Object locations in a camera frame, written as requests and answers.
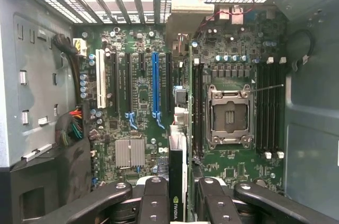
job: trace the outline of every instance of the motherboard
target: motherboard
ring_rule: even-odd
[[[260,178],[280,190],[285,28],[282,14],[253,11],[241,25],[208,22],[176,50],[160,26],[77,29],[87,46],[81,92],[91,107],[93,189],[166,176],[170,125],[178,124],[191,131],[189,162],[205,176],[230,188]]]

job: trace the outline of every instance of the cpu socket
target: cpu socket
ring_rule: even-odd
[[[242,144],[246,149],[250,147],[253,139],[250,90],[249,85],[245,85],[242,91],[218,91],[216,86],[209,86],[206,138],[210,149],[223,144]]]

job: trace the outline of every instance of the white pci slot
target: white pci slot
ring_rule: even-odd
[[[97,108],[106,108],[106,71],[105,71],[105,51],[95,50],[96,56],[96,91]]]

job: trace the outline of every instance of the gray plastic panel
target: gray plastic panel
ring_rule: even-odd
[[[313,56],[287,78],[286,192],[292,199],[339,219],[339,0],[290,23],[290,32],[309,29]],[[306,54],[309,40],[290,41],[288,61]]]
[[[0,4],[0,167],[9,167],[54,142],[54,105],[63,114],[74,107],[75,96],[67,60],[61,63],[60,52],[50,49],[55,33],[71,37],[70,25],[34,0],[0,0]],[[26,71],[26,85],[20,83],[21,70]],[[27,125],[23,110],[29,110]],[[38,119],[46,116],[49,123],[38,125]]]

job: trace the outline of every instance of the circuit board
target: circuit board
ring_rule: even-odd
[[[165,47],[163,28],[126,25],[118,29],[114,26],[78,29],[78,38],[86,33],[87,58],[81,62],[81,74],[88,76],[86,99],[90,101],[91,111],[94,110],[90,128],[93,187],[116,180],[135,185],[140,177],[159,175],[158,159],[167,156],[169,126],[173,123],[173,87],[183,86],[192,88],[193,156],[195,164],[201,165],[204,170],[204,175],[221,177],[229,187],[239,181],[261,177],[270,189],[276,191],[281,188],[283,160],[264,158],[256,143],[256,92],[251,94],[253,106],[248,124],[254,140],[248,147],[241,144],[211,146],[206,141],[205,125],[208,121],[206,95],[211,85],[220,91],[241,91],[246,85],[256,90],[276,84],[274,80],[267,84],[258,82],[261,80],[258,68],[268,65],[269,59],[279,66],[279,60],[284,56],[281,36],[285,27],[286,20],[282,14],[266,19],[265,11],[247,15],[243,25],[232,25],[229,21],[222,24],[210,22],[195,38],[198,45],[193,48],[192,55],[199,59],[199,65],[193,66],[193,85],[189,85],[188,81],[187,54],[171,56],[170,50]],[[94,63],[98,62],[98,58],[92,59],[92,62],[89,59],[90,54],[96,55],[100,49],[105,54],[105,108],[98,108],[97,102],[98,77]],[[159,66],[157,104],[161,122],[153,112],[157,108],[153,101],[154,52],[157,53]],[[275,98],[280,100],[282,96],[283,90],[279,90]],[[279,123],[275,134],[282,138],[283,121],[275,123]],[[143,146],[136,146],[139,150],[129,153],[126,159],[122,156],[124,149],[134,147],[134,141],[142,142]],[[283,144],[282,140],[276,140],[275,144],[277,142],[280,146]]]

